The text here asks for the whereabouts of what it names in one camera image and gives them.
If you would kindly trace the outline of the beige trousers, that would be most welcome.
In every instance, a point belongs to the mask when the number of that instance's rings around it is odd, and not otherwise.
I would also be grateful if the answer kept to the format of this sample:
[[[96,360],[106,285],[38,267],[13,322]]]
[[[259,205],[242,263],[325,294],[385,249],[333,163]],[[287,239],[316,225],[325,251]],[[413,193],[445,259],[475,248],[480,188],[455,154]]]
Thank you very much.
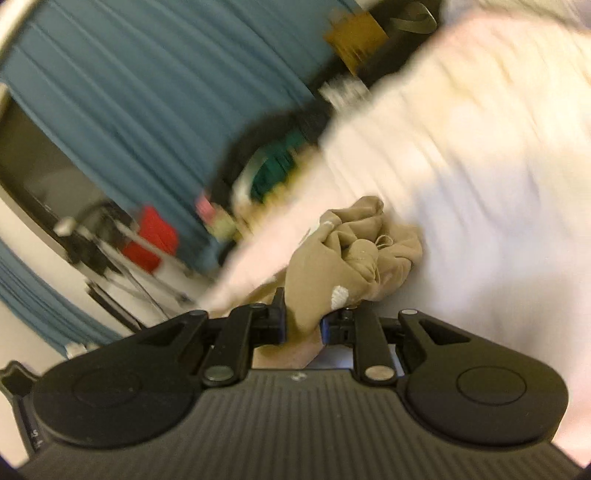
[[[287,267],[247,297],[269,303],[281,288],[287,307],[287,341],[256,348],[253,366],[307,367],[324,349],[320,324],[325,315],[393,294],[423,254],[419,229],[394,221],[375,196],[326,211]]]

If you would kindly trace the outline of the pile of mixed clothes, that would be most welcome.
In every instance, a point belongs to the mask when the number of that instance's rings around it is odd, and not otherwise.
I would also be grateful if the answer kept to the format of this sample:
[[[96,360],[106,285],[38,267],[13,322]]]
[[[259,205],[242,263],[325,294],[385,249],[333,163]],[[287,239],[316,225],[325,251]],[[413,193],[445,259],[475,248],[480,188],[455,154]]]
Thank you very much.
[[[322,84],[318,95],[294,109],[263,116],[238,135],[224,155],[211,185],[195,201],[207,232],[226,243],[273,191],[283,188],[304,154],[318,145],[332,117],[363,99],[362,80],[341,75]]]

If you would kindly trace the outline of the garment steamer stand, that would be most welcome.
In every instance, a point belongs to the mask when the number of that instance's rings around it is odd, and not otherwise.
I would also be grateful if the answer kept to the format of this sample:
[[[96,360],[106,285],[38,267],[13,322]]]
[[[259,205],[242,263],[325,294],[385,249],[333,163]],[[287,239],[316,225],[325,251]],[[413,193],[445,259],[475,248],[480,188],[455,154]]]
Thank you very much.
[[[53,233],[65,259],[86,276],[87,294],[127,329],[146,325],[117,300],[116,288],[155,310],[161,321],[193,309],[209,280],[140,234],[140,224],[111,200],[58,219]]]

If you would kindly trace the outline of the white pastel duvet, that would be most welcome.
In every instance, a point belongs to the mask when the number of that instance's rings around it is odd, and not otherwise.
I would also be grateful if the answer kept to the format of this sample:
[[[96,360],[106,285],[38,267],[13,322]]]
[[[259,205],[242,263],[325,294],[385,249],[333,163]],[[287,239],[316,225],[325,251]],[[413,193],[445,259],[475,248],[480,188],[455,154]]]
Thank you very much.
[[[201,305],[238,304],[322,213],[381,198],[425,256],[384,300],[556,369],[555,440],[590,460],[590,5],[449,1],[399,73],[339,115],[287,203],[230,257]]]

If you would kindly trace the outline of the blue curtain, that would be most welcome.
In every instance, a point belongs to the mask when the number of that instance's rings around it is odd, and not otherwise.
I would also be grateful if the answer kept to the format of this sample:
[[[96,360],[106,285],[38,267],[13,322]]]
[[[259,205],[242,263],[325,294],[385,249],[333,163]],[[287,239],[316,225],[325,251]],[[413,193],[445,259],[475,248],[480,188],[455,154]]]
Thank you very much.
[[[259,121],[311,103],[325,34],[354,1],[5,1],[1,83],[110,199],[152,206],[197,270],[218,244],[194,204]]]

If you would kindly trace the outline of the dark window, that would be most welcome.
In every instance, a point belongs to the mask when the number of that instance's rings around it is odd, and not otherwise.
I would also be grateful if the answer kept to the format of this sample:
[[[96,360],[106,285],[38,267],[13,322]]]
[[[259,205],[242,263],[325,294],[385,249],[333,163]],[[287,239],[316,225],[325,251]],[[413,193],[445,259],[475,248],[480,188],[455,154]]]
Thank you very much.
[[[1,93],[1,184],[61,238],[132,217],[91,181],[7,92]]]

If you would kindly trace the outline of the yellow paper bag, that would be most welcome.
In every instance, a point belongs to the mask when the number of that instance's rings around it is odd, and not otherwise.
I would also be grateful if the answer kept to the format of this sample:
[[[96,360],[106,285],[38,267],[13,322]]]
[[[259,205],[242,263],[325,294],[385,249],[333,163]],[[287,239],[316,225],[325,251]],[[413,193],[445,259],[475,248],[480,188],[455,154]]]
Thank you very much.
[[[388,42],[389,36],[369,12],[363,11],[342,17],[324,39],[349,73],[356,76],[370,56]]]

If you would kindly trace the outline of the black sofa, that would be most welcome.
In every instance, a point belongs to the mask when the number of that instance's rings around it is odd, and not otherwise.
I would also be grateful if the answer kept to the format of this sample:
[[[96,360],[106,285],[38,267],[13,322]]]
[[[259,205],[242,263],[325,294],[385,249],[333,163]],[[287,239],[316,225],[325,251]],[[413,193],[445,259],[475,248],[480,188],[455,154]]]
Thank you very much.
[[[308,82],[308,88],[318,92],[325,83],[346,74],[352,75],[361,80],[365,86],[370,87],[381,78],[398,72],[438,29],[441,10],[440,1],[377,2],[365,11],[369,12],[386,31],[389,36],[388,42],[370,56],[356,76],[349,73],[344,62],[332,50],[332,58]],[[332,25],[346,15],[351,14],[342,15]]]

